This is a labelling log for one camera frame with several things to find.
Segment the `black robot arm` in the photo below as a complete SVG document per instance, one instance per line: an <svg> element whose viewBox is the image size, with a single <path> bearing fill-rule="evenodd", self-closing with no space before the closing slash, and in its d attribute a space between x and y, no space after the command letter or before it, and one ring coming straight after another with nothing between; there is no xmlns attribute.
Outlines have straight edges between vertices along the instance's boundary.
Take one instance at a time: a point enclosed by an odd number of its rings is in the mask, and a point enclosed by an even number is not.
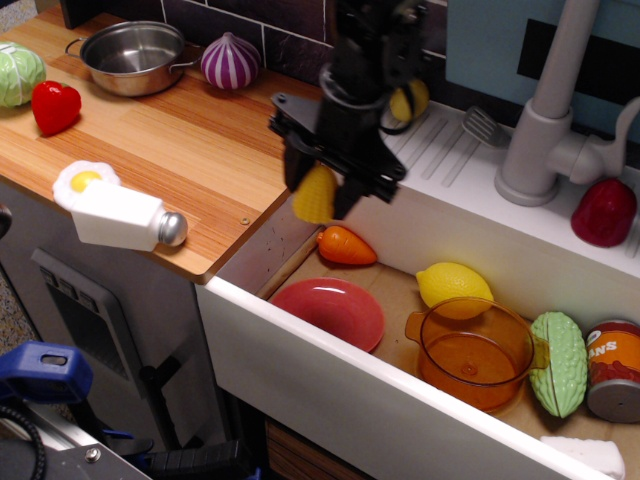
<svg viewBox="0 0 640 480"><path fill-rule="evenodd" d="M411 82L423 66L422 1L339 1L337 40L321 69L322 98L278 93L270 128L284 143L284 175L301 220L327 224L344 219L363 197L390 202L406 167L386 146L386 134L411 126L387 126L383 115L396 91L409 114L417 101Z"/></svg>

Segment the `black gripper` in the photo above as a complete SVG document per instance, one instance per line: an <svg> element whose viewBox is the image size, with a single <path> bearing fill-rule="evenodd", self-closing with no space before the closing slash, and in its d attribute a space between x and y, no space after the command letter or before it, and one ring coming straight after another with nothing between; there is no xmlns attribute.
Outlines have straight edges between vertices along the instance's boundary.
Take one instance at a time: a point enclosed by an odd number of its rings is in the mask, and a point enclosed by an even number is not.
<svg viewBox="0 0 640 480"><path fill-rule="evenodd" d="M294 193L319 162L343 177L335 193L333 219L344 220L362 197L390 202L406 168L381 137L391 89L384 84L367 98L332 80L321 82L319 100L278 92L269 128L284 142L284 178Z"/></svg>

